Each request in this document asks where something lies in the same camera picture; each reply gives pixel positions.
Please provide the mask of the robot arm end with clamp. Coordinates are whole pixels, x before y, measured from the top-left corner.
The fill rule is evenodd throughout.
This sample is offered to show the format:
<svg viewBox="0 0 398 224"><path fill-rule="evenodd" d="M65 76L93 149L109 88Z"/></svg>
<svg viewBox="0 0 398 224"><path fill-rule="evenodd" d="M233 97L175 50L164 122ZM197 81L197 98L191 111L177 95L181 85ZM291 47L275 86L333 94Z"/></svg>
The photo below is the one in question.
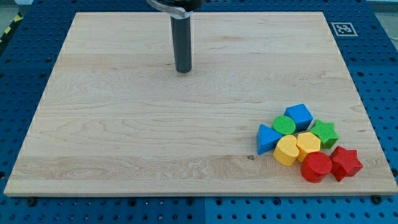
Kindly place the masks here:
<svg viewBox="0 0 398 224"><path fill-rule="evenodd" d="M204 0L146 0L146 3L175 19L186 19L204 4Z"/></svg>

